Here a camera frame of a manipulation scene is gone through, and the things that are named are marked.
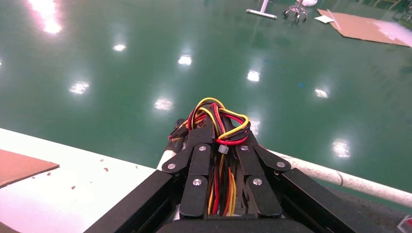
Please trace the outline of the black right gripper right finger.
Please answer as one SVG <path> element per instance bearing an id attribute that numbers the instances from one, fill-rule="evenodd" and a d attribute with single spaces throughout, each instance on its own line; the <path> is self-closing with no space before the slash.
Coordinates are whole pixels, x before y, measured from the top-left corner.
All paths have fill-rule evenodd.
<path id="1" fill-rule="evenodd" d="M 355 207 L 285 159 L 261 147 L 251 131 L 236 146 L 247 213 L 257 233 L 381 233 Z"/>

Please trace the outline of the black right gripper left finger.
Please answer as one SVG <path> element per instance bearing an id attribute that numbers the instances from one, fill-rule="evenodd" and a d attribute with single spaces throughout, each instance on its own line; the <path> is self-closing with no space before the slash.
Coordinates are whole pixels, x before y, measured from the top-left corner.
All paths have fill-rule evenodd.
<path id="1" fill-rule="evenodd" d="M 186 233 L 180 220 L 206 219 L 213 126 L 189 131 L 186 148 L 92 224 L 87 233 Z"/>

